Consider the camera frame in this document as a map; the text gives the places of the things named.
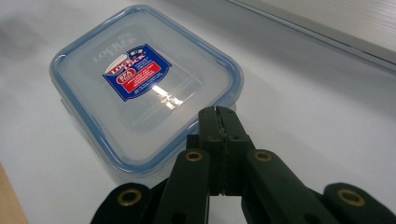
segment product label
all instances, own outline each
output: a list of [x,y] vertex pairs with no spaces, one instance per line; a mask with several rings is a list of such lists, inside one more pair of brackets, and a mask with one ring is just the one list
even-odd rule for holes
[[116,59],[103,77],[123,101],[138,97],[160,82],[172,66],[149,45],[128,50]]

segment container lid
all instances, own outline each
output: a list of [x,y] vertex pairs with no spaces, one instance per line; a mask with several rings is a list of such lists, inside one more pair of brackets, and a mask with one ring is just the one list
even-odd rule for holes
[[233,105],[243,85],[232,59],[148,6],[62,49],[50,73],[105,161],[137,175],[175,154],[200,109]]

